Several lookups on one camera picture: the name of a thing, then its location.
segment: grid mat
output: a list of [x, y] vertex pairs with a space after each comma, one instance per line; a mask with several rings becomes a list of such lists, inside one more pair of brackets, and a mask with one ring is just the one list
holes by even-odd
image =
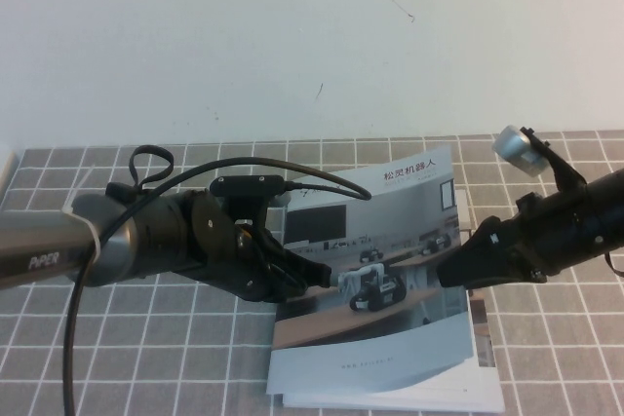
[[[624, 131], [540, 136], [588, 180], [624, 168]], [[528, 178], [494, 155], [492, 141], [493, 135], [485, 134], [168, 148], [180, 165], [177, 174], [216, 158], [250, 155], [343, 170], [450, 145], [456, 187], [467, 189], [476, 226], [491, 214], [511, 216], [514, 201], [529, 191], [556, 190], [551, 171]], [[91, 166], [96, 168], [80, 193], [103, 193], [109, 180], [130, 183], [132, 150], [27, 150], [2, 210], [59, 209]], [[160, 170], [159, 161], [151, 157], [140, 156], [136, 163], [139, 177]], [[297, 176], [250, 167], [220, 170], [219, 175], [276, 172]], [[195, 177], [181, 190], [204, 188], [215, 176]], [[278, 237], [282, 222], [280, 211], [270, 213], [269, 229]], [[624, 250], [613, 259], [621, 268]], [[62, 316], [71, 285], [67, 279], [54, 279], [0, 291], [0, 414], [62, 414]], [[545, 285], [488, 288], [486, 298], [505, 414], [623, 414], [624, 284], [602, 260], [565, 271]], [[271, 305], [246, 303], [172, 274], [86, 290], [74, 358], [79, 414], [418, 414], [288, 409], [278, 397], [265, 395], [274, 311]]]

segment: printed photo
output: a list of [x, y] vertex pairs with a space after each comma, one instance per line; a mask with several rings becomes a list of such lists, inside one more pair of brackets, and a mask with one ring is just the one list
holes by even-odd
[[330, 265], [333, 287], [278, 307], [274, 350], [377, 338], [468, 310], [465, 290], [440, 288], [435, 274], [460, 243], [452, 173], [436, 168], [437, 154], [379, 172], [369, 202], [313, 194], [318, 203], [289, 205], [285, 247]]

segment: white grid line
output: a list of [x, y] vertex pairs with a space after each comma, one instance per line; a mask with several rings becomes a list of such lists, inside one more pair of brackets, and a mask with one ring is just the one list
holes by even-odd
[[[63, 317], [64, 314], [0, 314], [1, 318], [9, 318], [9, 317], [18, 317], [22, 315], [23, 317]], [[196, 312], [195, 316], [233, 316], [232, 312]], [[238, 316], [275, 316], [275, 313], [272, 312], [238, 312]], [[119, 314], [108, 314], [108, 317], [147, 317], [147, 313], [119, 313]], [[104, 314], [78, 314], [78, 317], [93, 317], [99, 318], [104, 317]], [[149, 314], [149, 317], [190, 317], [190, 313], [188, 312], [164, 312], [164, 313], [153, 313]]]
[[[9, 384], [32, 384], [38, 382], [37, 379], [28, 380], [28, 379], [6, 379], [0, 380], [2, 383]], [[44, 380], [44, 383], [61, 383], [60, 379], [53, 380]], [[77, 384], [87, 384], [86, 380], [75, 380]], [[178, 382], [177, 379], [139, 379], [139, 380], [90, 380], [90, 384], [132, 384], [133, 382], [140, 384], [175, 384]], [[192, 379], [183, 379], [182, 384], [224, 384], [225, 380], [192, 380]], [[266, 379], [232, 379], [229, 382], [237, 383], [237, 384], [265, 384]]]
[[[39, 184], [41, 184], [41, 179], [43, 178], [43, 174], [45, 173], [45, 168], [48, 167], [48, 164], [50, 163], [50, 160], [52, 159], [52, 154], [54, 153], [54, 149], [50, 150], [50, 154], [48, 155], [48, 159], [46, 160], [46, 164], [44, 166], [44, 170], [41, 171], [41, 174], [39, 174], [39, 178], [37, 179], [37, 183], [35, 185], [35, 190], [33, 190], [32, 195], [30, 196], [30, 199], [28, 200], [28, 204], [26, 205], [26, 209], [30, 208], [30, 204], [32, 204], [32, 199], [35, 196], [35, 191], [36, 188], [39, 187]], [[28, 304], [28, 301], [30, 300], [30, 295], [32, 294], [33, 291], [33, 286], [34, 284], [31, 284], [28, 287], [28, 292], [26, 293], [26, 298], [23, 301], [23, 305], [21, 306], [21, 310], [19, 311], [19, 315], [18, 315], [18, 319], [16, 320], [16, 324], [14, 325], [13, 328], [13, 333], [11, 333], [11, 338], [9, 338], [9, 343], [8, 346], [5, 350], [4, 356], [2, 357], [2, 360], [0, 361], [0, 374], [2, 373], [2, 368], [4, 367], [5, 362], [7, 361], [7, 357], [9, 356], [9, 350], [11, 349], [11, 345], [13, 344], [14, 340], [16, 339], [16, 335], [18, 334], [18, 328], [20, 327], [20, 322], [21, 322], [21, 318], [23, 313], [26, 310], [26, 306]]]
[[[596, 132], [596, 137], [598, 138], [598, 144], [601, 147], [601, 151], [603, 152], [603, 157], [604, 160], [606, 161], [606, 163], [608, 164], [608, 170], [610, 170], [611, 172], [613, 172], [613, 165], [611, 164], [611, 161], [606, 157], [606, 152], [605, 152], [605, 146], [603, 145], [603, 141], [601, 140], [601, 136], [598, 132]], [[619, 278], [615, 277], [617, 279], [617, 282], [620, 283], [620, 289], [622, 290], [622, 294], [624, 294], [624, 284], [620, 281]]]
[[[188, 152], [188, 143], [184, 146], [184, 156], [182, 157], [182, 171], [185, 170], [186, 168], [186, 153]], [[179, 191], [181, 189], [181, 184], [178, 184], [177, 187], [175, 188], [175, 192], [179, 194]], [[182, 348], [182, 360], [181, 363], [179, 365], [179, 374], [177, 377], [177, 385], [175, 387], [175, 399], [174, 399], [174, 410], [173, 410], [173, 414], [174, 416], [176, 416], [177, 414], [177, 403], [179, 401], [179, 392], [180, 389], [182, 387], [182, 376], [184, 374], [184, 363], [186, 362], [186, 353], [188, 351], [188, 342], [190, 341], [190, 336], [191, 336], [191, 327], [193, 326], [193, 317], [195, 314], [195, 304], [197, 303], [197, 291], [199, 290], [199, 283], [195, 282], [194, 284], [194, 291], [193, 291], [193, 302], [191, 302], [191, 313], [190, 313], [190, 318], [188, 319], [188, 327], [186, 329], [186, 338], [184, 339], [184, 346]]]
[[[500, 177], [503, 180], [503, 184], [504, 184], [505, 176], [503, 174], [503, 169], [501, 167], [500, 161], [497, 161], [497, 164], [498, 164], [498, 172], [500, 173]], [[506, 186], [504, 186], [504, 191], [505, 191], [505, 197], [507, 197], [507, 202], [509, 203], [509, 205], [512, 205], [513, 202], [511, 200], [511, 196], [509, 195], [509, 190], [507, 190]], [[551, 351], [551, 353], [553, 355], [553, 361], [555, 363], [555, 369], [557, 370], [557, 375], [559, 376], [559, 380], [563, 382], [564, 375], [562, 374], [562, 370], [561, 370], [561, 367], [559, 365], [559, 360], [557, 359], [557, 353], [555, 353], [555, 348], [553, 347], [553, 337], [550, 334], [550, 329], [548, 328], [548, 322], [546, 322], [546, 317], [543, 314], [544, 313], [544, 307], [542, 306], [542, 301], [539, 298], [539, 294], [537, 292], [537, 286], [535, 284], [533, 284], [533, 292], [535, 293], [535, 297], [537, 299], [537, 308], [539, 309], [539, 312], [540, 312], [539, 315], [541, 316], [542, 321], [544, 323], [544, 328], [546, 330], [546, 338], [548, 339], [548, 344], [550, 345], [549, 348], [550, 348], [550, 351]], [[509, 359], [509, 368], [511, 369], [511, 367], [512, 367], [512, 363], [511, 363], [511, 360]], [[573, 411], [572, 411], [572, 405], [569, 402], [569, 396], [567, 395], [566, 386], [563, 385], [563, 384], [562, 384], [562, 390], [564, 392], [564, 400], [565, 400], [565, 406], [567, 407], [567, 412], [569, 414], [574, 414]]]
[[[149, 160], [147, 163], [147, 171], [145, 172], [145, 176], [149, 175], [149, 170], [152, 162], [152, 155], [149, 155]], [[149, 300], [149, 307], [147, 309], [147, 317], [145, 318], [145, 325], [143, 326], [143, 333], [140, 337], [140, 346], [138, 347], [138, 353], [136, 353], [136, 362], [135, 362], [135, 370], [133, 371], [133, 380], [130, 384], [130, 390], [128, 391], [128, 397], [126, 398], [126, 407], [124, 409], [124, 416], [128, 416], [128, 411], [130, 410], [130, 402], [133, 397], [133, 391], [135, 389], [135, 382], [137, 381], [138, 374], [138, 366], [140, 364], [140, 356], [142, 352], [142, 345], [145, 343], [145, 336], [147, 335], [147, 327], [149, 326], [149, 319], [151, 316], [152, 309], [154, 308], [154, 299], [156, 297], [156, 291], [158, 290], [158, 282], [160, 281], [160, 275], [156, 275], [156, 282], [154, 283], [154, 289], [152, 290], [152, 296]]]
[[[67, 298], [65, 299], [65, 305], [63, 307], [63, 310], [67, 309], [67, 306], [69, 305], [69, 300], [71, 299], [71, 294], [67, 294]], [[55, 331], [55, 336], [52, 340], [52, 343], [56, 343], [57, 340], [59, 339], [59, 333], [60, 330], [62, 329], [62, 318], [58, 319], [58, 325], [57, 325], [57, 330]], [[48, 373], [48, 367], [50, 365], [50, 360], [52, 359], [52, 354], [54, 352], [55, 347], [54, 346], [43, 346], [43, 349], [48, 348], [49, 352], [48, 352], [48, 356], [46, 357], [46, 363], [43, 366], [43, 370], [41, 371], [41, 377], [39, 378], [39, 383], [37, 384], [37, 389], [35, 390], [34, 395], [32, 396], [32, 402], [30, 403], [30, 409], [28, 410], [28, 416], [32, 416], [32, 412], [35, 409], [35, 404], [37, 403], [37, 398], [39, 397], [39, 392], [41, 391], [41, 386], [44, 382], [44, 379], [46, 378], [46, 374]]]
[[[82, 151], [82, 156], [80, 157], [80, 167], [82, 167], [83, 162], [85, 161], [85, 155], [87, 154], [87, 148], [85, 148]], [[67, 197], [65, 198], [65, 205], [67, 204], [67, 201], [69, 200], [69, 197], [71, 197], [72, 191], [74, 190], [74, 186], [76, 185], [76, 181], [78, 180], [78, 175], [80, 174], [80, 170], [77, 170], [76, 173], [74, 174], [74, 178], [73, 181], [71, 183], [71, 188], [69, 189], [69, 192], [67, 193]], [[66, 311], [67, 310], [67, 306], [69, 305], [69, 300], [71, 298], [71, 294], [67, 294], [67, 297], [65, 299], [65, 305], [63, 307], [63, 310]], [[60, 329], [62, 327], [62, 319], [58, 320], [58, 325], [57, 325], [57, 330], [55, 331], [55, 336], [54, 339], [52, 341], [52, 343], [56, 343], [57, 339], [59, 338], [59, 333], [60, 333]], [[41, 372], [41, 378], [39, 379], [39, 383], [37, 384], [37, 389], [35, 390], [34, 395], [32, 396], [32, 402], [30, 404], [30, 409], [28, 410], [28, 416], [32, 415], [32, 412], [35, 409], [35, 403], [37, 402], [37, 398], [39, 397], [39, 392], [41, 391], [41, 384], [43, 382], [43, 379], [45, 378], [46, 372], [48, 372], [48, 366], [50, 364], [50, 359], [52, 358], [52, 352], [53, 352], [54, 348], [50, 347], [50, 351], [48, 352], [48, 356], [46, 357], [46, 363], [43, 366], [43, 371]]]
[[[567, 156], [570, 157], [570, 152], [569, 152], [569, 148], [567, 147], [567, 141], [565, 137], [564, 137], [564, 147], [565, 147], [565, 152], [567, 153]], [[585, 302], [585, 297], [583, 296], [583, 291], [581, 289], [580, 284], [578, 283], [578, 279], [576, 278], [576, 272], [574, 271], [573, 268], [570, 268], [570, 272], [572, 273], [572, 277], [574, 278], [574, 281], [576, 282], [576, 290], [578, 291], [578, 295], [581, 298], [581, 304], [583, 305], [583, 310], [585, 311], [587, 321], [589, 322], [589, 327], [592, 330], [592, 336], [594, 337], [594, 340], [596, 340], [596, 343], [600, 345], [600, 340], [598, 339], [598, 333], [596, 333], [596, 329], [594, 328], [594, 323], [592, 322], [592, 316], [589, 313], [589, 309], [587, 308], [587, 304]], [[604, 372], [606, 373], [606, 376], [608, 377], [608, 380], [609, 380], [609, 385], [611, 387], [611, 392], [613, 393], [613, 399], [615, 399], [615, 405], [617, 406], [617, 411], [621, 416], [622, 405], [620, 404], [620, 398], [617, 394], [617, 391], [615, 390], [615, 386], [613, 385], [611, 372], [608, 370], [608, 366], [606, 365], [605, 353], [603, 353], [603, 348], [601, 346], [598, 347], [598, 353], [601, 357], [601, 362], [603, 363]]]
[[[466, 167], [463, 164], [464, 163], [464, 159], [463, 159], [463, 154], [462, 154], [462, 151], [461, 151], [461, 140], [459, 139], [459, 137], [457, 138], [457, 146], [459, 147], [458, 148], [459, 149], [458, 153], [459, 153], [459, 162], [460, 162], [460, 165], [461, 165], [461, 170], [463, 171], [463, 174], [464, 174], [464, 180], [467, 181], [468, 177], [466, 176]], [[469, 188], [469, 190], [466, 191], [466, 197], [468, 198], [468, 206], [469, 206], [468, 208], [472, 212], [473, 219], [476, 222], [477, 215], [475, 213], [474, 207], [472, 206], [472, 197], [470, 195], [470, 188]], [[492, 304], [494, 305], [494, 310], [496, 312], [498, 312], [498, 302], [496, 301], [496, 295], [494, 294], [494, 291], [493, 291], [492, 288], [489, 289], [489, 292], [490, 292], [490, 295], [491, 295]], [[505, 337], [505, 330], [503, 329], [503, 326], [500, 323], [500, 321], [497, 321], [497, 322], [498, 322], [498, 327], [499, 327], [499, 331], [500, 331], [500, 338], [501, 338], [501, 340], [503, 342], [503, 345], [505, 346], [505, 357], [507, 358], [507, 367], [509, 369], [509, 375], [512, 378], [511, 384], [512, 384], [512, 389], [514, 391], [514, 397], [516, 399], [516, 405], [518, 406], [518, 414], [519, 414], [519, 416], [523, 416], [523, 409], [522, 409], [522, 407], [520, 405], [520, 396], [518, 394], [518, 387], [516, 386], [516, 382], [514, 380], [514, 370], [513, 370], [513, 367], [511, 365], [511, 358], [509, 356], [509, 350], [507, 349], [507, 339]]]
[[[119, 160], [119, 154], [121, 153], [121, 147], [117, 148], [117, 153], [115, 153], [115, 161], [113, 164], [117, 164], [118, 160]], [[113, 177], [113, 171], [110, 173], [110, 175], [108, 176], [108, 182], [110, 182], [112, 180]], [[94, 368], [94, 364], [96, 362], [96, 356], [98, 355], [98, 349], [100, 348], [100, 343], [101, 343], [101, 336], [104, 332], [104, 326], [106, 324], [106, 319], [108, 318], [108, 314], [110, 312], [110, 306], [113, 302], [113, 297], [115, 295], [115, 288], [116, 288], [116, 284], [113, 284], [112, 287], [110, 288], [110, 296], [108, 297], [108, 302], [106, 303], [106, 309], [104, 309], [104, 315], [103, 318], [101, 320], [101, 323], [99, 324], [99, 331], [97, 332], [97, 340], [96, 340], [96, 345], [94, 346], [94, 351], [93, 354], [91, 356], [91, 359], [89, 361], [89, 367], [87, 369], [87, 375], [85, 377], [85, 385], [82, 388], [82, 392], [80, 394], [80, 400], [78, 401], [78, 407], [76, 409], [76, 416], [80, 416], [80, 413], [82, 411], [82, 405], [85, 401], [85, 396], [87, 394], [87, 388], [89, 387], [89, 379], [91, 379], [91, 373], [93, 371]]]
[[227, 404], [227, 388], [228, 388], [228, 383], [230, 381], [230, 365], [232, 363], [232, 350], [234, 349], [234, 347], [232, 346], [234, 344], [234, 330], [236, 329], [236, 313], [238, 311], [238, 296], [236, 296], [234, 298], [234, 313], [232, 314], [232, 328], [230, 330], [230, 344], [228, 347], [228, 352], [227, 352], [227, 367], [225, 369], [225, 385], [223, 386], [223, 402], [221, 403], [221, 416], [225, 416], [225, 406]]
[[[197, 348], [197, 349], [229, 349], [228, 345], [75, 345], [74, 349], [76, 350], [94, 350], [97, 348], [98, 350], [136, 350], [138, 348], [143, 348], [144, 350], [171, 350], [171, 349], [184, 349], [184, 348]], [[8, 348], [3, 345], [0, 346], [0, 349]], [[49, 348], [54, 348], [55, 350], [62, 349], [62, 345], [12, 345], [12, 350], [47, 350]], [[259, 349], [268, 349], [271, 348], [271, 345], [232, 345], [232, 348], [259, 348]]]

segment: table surface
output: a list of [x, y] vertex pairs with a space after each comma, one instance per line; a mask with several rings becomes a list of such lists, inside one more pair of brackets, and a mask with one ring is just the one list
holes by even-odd
[[[624, 131], [550, 132], [553, 148], [593, 180], [624, 168]], [[450, 145], [457, 188], [465, 188], [473, 225], [513, 214], [523, 194], [555, 191], [552, 173], [531, 179], [502, 164], [493, 136], [174, 145], [175, 173], [215, 158], [263, 156], [323, 170], [400, 159]], [[26, 151], [2, 210], [58, 209], [86, 168], [84, 192], [109, 180], [130, 182], [132, 152], [122, 148]], [[158, 162], [138, 158], [139, 175]], [[266, 173], [257, 168], [219, 174]], [[215, 174], [186, 182], [206, 187]], [[281, 234], [282, 214], [268, 218]], [[624, 261], [620, 249], [614, 257]], [[71, 283], [54, 279], [0, 291], [0, 414], [61, 414], [62, 313]], [[624, 407], [624, 284], [596, 259], [548, 284], [484, 291], [507, 415], [612, 415]], [[284, 408], [264, 394], [274, 307], [252, 304], [176, 275], [85, 292], [75, 349], [80, 414], [319, 415]], [[324, 416], [416, 414], [323, 410]]]

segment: robot photo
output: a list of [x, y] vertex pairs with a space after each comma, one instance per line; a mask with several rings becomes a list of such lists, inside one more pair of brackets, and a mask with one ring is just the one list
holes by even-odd
[[338, 291], [351, 296], [351, 310], [377, 312], [406, 298], [408, 291], [401, 277], [386, 274], [385, 269], [382, 263], [376, 263], [339, 274]]

